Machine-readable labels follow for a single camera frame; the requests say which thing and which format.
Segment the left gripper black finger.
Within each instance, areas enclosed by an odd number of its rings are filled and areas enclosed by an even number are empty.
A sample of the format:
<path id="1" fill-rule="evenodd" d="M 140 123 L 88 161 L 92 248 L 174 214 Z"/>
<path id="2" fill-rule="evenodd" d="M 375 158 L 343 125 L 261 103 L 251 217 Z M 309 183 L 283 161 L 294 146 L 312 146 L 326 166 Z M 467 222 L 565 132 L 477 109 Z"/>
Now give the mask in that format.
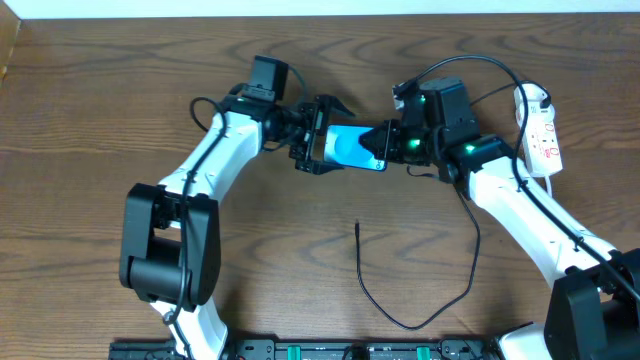
<path id="1" fill-rule="evenodd" d="M 328 120 L 332 114 L 354 118 L 355 114 L 349 110 L 336 96 L 333 95 L 317 95 L 315 101 L 318 105 L 317 119 Z"/>
<path id="2" fill-rule="evenodd" d="M 343 170 L 339 164 L 328 163 L 319 160 L 310 160 L 308 164 L 309 172 L 313 175 L 323 175 L 331 171 Z"/>

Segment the blue Galaxy smartphone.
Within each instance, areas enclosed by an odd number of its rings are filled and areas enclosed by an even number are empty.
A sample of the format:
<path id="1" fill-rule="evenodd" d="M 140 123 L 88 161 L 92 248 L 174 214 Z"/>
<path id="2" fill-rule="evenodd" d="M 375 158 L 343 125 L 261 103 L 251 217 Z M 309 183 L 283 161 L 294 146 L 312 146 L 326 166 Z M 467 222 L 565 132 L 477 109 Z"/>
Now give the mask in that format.
<path id="1" fill-rule="evenodd" d="M 329 125 L 325 137 L 324 161 L 344 167 L 384 172 L 387 163 L 377 160 L 360 143 L 361 135 L 372 127 L 353 125 Z"/>

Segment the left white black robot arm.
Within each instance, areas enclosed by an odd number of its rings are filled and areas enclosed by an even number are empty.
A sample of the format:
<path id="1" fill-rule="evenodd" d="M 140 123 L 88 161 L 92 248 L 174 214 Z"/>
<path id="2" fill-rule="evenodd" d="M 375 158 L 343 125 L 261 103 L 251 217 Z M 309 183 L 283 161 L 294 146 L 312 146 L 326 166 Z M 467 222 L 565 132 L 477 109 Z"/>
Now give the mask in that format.
<path id="1" fill-rule="evenodd" d="M 293 71 L 256 56 L 249 80 L 211 103 L 212 123 L 188 158 L 158 184 L 137 183 L 127 194 L 119 280 L 161 314 L 183 359 L 223 355 L 229 330 L 212 297 L 221 268 L 219 205 L 243 167 L 262 151 L 288 147 L 300 171 L 335 168 L 313 159 L 314 142 L 331 115 L 352 113 L 332 95 L 283 105 Z"/>

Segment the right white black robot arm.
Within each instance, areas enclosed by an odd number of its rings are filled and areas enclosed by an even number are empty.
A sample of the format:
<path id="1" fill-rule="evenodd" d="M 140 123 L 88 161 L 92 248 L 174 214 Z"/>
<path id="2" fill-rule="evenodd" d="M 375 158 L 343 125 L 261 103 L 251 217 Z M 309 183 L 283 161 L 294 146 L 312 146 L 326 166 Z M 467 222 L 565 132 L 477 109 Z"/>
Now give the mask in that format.
<path id="1" fill-rule="evenodd" d="M 618 251 L 588 231 L 528 174 L 516 152 L 484 135 L 456 77 L 396 87 L 402 116 L 361 135 L 377 159 L 434 165 L 440 181 L 493 216 L 552 289 L 544 323 L 494 340 L 501 359 L 636 359 L 639 252 Z"/>

